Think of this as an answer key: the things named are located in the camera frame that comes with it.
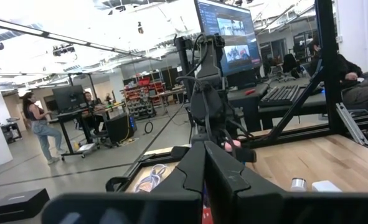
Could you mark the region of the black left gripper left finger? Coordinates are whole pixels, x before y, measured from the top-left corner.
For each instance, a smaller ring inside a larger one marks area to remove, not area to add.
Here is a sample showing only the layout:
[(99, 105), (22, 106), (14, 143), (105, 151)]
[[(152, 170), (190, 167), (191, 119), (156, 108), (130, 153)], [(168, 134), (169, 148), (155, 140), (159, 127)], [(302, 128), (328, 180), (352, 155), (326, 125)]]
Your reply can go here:
[(204, 167), (197, 142), (152, 191), (62, 194), (44, 207), (41, 224), (201, 224)]

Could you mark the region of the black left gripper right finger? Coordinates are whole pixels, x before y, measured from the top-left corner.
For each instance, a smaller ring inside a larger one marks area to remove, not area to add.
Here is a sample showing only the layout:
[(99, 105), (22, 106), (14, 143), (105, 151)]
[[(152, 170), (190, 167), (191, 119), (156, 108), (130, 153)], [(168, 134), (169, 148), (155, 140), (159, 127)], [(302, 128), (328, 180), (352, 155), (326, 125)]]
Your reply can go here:
[(285, 191), (213, 142), (204, 144), (214, 224), (368, 224), (368, 193)]

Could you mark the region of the pink-lidded container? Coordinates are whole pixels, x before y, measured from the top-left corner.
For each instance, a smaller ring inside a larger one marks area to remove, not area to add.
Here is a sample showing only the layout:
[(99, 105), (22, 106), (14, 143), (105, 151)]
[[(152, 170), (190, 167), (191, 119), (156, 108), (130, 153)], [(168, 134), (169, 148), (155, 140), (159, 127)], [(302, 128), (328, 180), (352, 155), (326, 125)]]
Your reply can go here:
[[(238, 140), (233, 140), (233, 144), (235, 147), (242, 147), (241, 142)], [(233, 146), (228, 141), (224, 142), (224, 150), (226, 152), (228, 152), (229, 154), (233, 154), (233, 149)]]

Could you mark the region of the black office chair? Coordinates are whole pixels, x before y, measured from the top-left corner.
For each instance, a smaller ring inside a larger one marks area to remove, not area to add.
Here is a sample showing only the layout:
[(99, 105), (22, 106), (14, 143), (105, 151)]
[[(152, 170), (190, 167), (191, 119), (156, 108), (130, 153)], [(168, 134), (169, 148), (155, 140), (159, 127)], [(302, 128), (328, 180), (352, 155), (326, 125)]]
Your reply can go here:
[(301, 67), (293, 54), (286, 54), (283, 57), (282, 69), (284, 74), (289, 74), (294, 78), (300, 77)]

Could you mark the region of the black office desk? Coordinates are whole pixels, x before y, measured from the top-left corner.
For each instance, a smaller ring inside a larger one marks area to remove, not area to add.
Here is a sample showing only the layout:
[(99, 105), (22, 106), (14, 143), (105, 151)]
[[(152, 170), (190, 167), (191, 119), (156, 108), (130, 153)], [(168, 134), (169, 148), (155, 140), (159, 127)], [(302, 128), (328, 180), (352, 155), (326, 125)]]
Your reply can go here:
[[(104, 145), (105, 147), (108, 147), (108, 148), (113, 147), (112, 143), (108, 143), (106, 141), (103, 142), (101, 140), (102, 138), (108, 137), (106, 132), (103, 132), (101, 134), (91, 134), (90, 133), (90, 128), (88, 127), (87, 122), (84, 121), (82, 117), (82, 113), (85, 111), (89, 112), (92, 116), (94, 115), (94, 111), (92, 111), (92, 109), (89, 108), (88, 106), (83, 109), (79, 109), (79, 110), (57, 115), (57, 120), (60, 124), (60, 127), (62, 128), (63, 137), (68, 147), (68, 152), (60, 155), (60, 159), (62, 161), (64, 161), (67, 156), (81, 156), (81, 158), (84, 159), (87, 154), (89, 154), (90, 152), (94, 150), (98, 150), (101, 147), (101, 145)], [(78, 143), (79, 148), (76, 151), (73, 150), (71, 141), (68, 136), (68, 132), (65, 128), (65, 122), (68, 121), (70, 118), (79, 120), (79, 123), (82, 125), (82, 128), (83, 128), (85, 140), (87, 141), (86, 144)]]

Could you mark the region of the backlit black keyboard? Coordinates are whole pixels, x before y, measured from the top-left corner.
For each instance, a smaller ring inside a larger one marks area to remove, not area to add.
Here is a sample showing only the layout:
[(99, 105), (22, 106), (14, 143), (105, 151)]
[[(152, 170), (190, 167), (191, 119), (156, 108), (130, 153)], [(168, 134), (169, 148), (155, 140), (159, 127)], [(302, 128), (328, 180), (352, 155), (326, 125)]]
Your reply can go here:
[(259, 101), (259, 107), (290, 106), (300, 92), (299, 85), (275, 86)]

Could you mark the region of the black computer tower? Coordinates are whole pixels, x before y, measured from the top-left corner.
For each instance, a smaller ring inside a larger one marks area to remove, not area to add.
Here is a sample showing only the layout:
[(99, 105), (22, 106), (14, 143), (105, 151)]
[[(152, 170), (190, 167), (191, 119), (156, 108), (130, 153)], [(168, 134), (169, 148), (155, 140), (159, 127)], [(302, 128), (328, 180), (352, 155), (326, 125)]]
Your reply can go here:
[(122, 113), (106, 120), (105, 125), (110, 141), (117, 144), (133, 137), (137, 130), (134, 117), (128, 113)]

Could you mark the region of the grey side desk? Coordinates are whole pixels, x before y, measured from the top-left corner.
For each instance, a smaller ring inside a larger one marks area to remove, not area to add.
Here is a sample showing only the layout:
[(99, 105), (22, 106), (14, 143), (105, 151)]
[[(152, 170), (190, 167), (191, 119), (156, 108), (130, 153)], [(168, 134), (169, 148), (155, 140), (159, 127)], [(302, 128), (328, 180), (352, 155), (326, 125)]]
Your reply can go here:
[[(258, 84), (256, 87), (243, 90), (230, 91), (228, 99), (234, 108), (241, 108), (243, 118), (250, 132), (271, 129), (273, 127), (274, 118), (282, 118), (289, 106), (273, 106), (266, 108), (258, 108), (258, 102), (268, 91), (269, 87), (284, 85), (300, 85), (304, 86), (309, 83), (308, 78), (299, 78), (297, 80), (279, 83), (278, 81), (267, 81)], [(255, 93), (245, 95), (247, 90), (256, 89)], [(326, 101), (324, 93), (309, 96), (304, 102), (301, 109), (295, 113), (295, 116), (321, 114), (326, 113)]]

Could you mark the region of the person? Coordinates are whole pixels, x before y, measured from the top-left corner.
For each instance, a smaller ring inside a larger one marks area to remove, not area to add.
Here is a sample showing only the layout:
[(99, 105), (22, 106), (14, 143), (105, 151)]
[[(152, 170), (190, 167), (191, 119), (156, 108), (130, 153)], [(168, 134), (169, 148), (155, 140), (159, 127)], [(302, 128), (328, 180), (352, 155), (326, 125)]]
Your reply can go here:
[(105, 131), (105, 127), (100, 129), (101, 123), (105, 122), (102, 115), (105, 107), (96, 100), (92, 100), (92, 94), (89, 91), (85, 91), (84, 96), (89, 109), (82, 113), (83, 120), (87, 123), (87, 126), (93, 130), (94, 133)]
[[(358, 79), (363, 77), (360, 66), (348, 61), (342, 54), (334, 51), (333, 71), (328, 72), (327, 76), (338, 81), (336, 87), (339, 88), (342, 95), (342, 102), (346, 106), (364, 106), (368, 111), (368, 81), (360, 82)], [(358, 75), (357, 80), (346, 80), (346, 74), (355, 72)]]
[(31, 122), (31, 130), (40, 142), (40, 148), (48, 164), (53, 164), (59, 160), (50, 153), (48, 137), (53, 137), (57, 152), (62, 155), (67, 151), (62, 149), (62, 134), (59, 130), (48, 125), (47, 115), (42, 108), (36, 105), (36, 98), (33, 92), (27, 92), (22, 97), (22, 110), (26, 119)]

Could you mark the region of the silver aluminium bar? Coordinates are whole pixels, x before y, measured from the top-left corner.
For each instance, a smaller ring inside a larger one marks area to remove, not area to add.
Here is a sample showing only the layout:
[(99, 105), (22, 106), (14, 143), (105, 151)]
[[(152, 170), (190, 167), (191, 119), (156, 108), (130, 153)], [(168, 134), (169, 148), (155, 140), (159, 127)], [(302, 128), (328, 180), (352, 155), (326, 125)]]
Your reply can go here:
[(336, 110), (338, 115), (341, 117), (342, 122), (346, 126), (353, 140), (360, 145), (368, 144), (367, 138), (364, 136), (361, 129), (358, 127), (356, 122), (353, 120), (350, 112), (346, 109), (343, 103), (336, 103)]

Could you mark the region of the black monitor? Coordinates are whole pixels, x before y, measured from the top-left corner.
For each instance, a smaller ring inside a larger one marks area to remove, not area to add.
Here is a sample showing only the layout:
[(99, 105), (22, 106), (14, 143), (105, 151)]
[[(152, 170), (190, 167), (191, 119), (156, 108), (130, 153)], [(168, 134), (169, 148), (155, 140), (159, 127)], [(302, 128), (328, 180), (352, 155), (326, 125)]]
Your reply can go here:
[(66, 86), (52, 90), (58, 111), (61, 113), (82, 108), (87, 105), (81, 85)]

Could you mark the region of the black floor box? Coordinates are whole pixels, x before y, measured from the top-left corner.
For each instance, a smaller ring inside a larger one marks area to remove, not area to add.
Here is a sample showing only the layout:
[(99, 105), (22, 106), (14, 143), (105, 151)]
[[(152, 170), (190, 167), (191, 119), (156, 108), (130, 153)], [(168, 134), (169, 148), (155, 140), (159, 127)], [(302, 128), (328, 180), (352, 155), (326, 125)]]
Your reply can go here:
[(0, 224), (33, 218), (49, 200), (46, 189), (7, 195), (0, 199)]

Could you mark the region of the black ceiling spotlight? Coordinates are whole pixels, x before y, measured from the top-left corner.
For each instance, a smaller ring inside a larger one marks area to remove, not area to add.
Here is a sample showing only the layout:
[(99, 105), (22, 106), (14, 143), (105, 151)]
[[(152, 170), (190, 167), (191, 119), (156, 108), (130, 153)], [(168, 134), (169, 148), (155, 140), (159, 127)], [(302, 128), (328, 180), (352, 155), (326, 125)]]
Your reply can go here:
[(62, 54), (74, 53), (75, 48), (72, 44), (62, 44), (53, 46), (52, 54), (54, 57), (59, 57)]

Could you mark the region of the black side table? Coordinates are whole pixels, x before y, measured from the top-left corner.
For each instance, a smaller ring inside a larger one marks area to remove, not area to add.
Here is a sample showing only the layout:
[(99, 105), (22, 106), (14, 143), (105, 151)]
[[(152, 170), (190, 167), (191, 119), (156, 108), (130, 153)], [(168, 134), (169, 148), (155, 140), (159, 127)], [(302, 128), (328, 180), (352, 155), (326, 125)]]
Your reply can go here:
[(5, 124), (0, 124), (1, 130), (8, 144), (22, 138), (17, 122), (19, 118), (8, 118)]

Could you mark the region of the black aluminium rig frame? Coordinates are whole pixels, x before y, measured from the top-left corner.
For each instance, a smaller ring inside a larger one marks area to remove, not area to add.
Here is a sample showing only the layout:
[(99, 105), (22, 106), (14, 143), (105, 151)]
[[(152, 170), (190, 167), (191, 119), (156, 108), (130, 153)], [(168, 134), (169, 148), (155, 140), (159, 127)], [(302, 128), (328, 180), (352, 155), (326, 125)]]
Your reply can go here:
[[(302, 93), (298, 94), (297, 98), (286, 111), (278, 125), (273, 127), (268, 134), (254, 136), (253, 139), (249, 141), (241, 140), (245, 147), (254, 150), (255, 148), (318, 138), (320, 136), (328, 136), (334, 133), (342, 134), (344, 131), (349, 132), (336, 110), (336, 103), (342, 103), (341, 91), (336, 87), (338, 81), (334, 81), (333, 78), (329, 78), (327, 76), (328, 72), (333, 71), (333, 60), (335, 56), (333, 41), (333, 13), (331, 11), (332, 0), (314, 0), (313, 7), (315, 8), (318, 20), (319, 36), (323, 42), (323, 47), (325, 48), (322, 56), (318, 59), (316, 71), (310, 78), (309, 84), (305, 87)], [(329, 120), (328, 124), (287, 131), (285, 128), (290, 119), (301, 109), (306, 99), (320, 83), (324, 83), (325, 86), (326, 111)], [(190, 93), (193, 85), (186, 84), (185, 87)]]

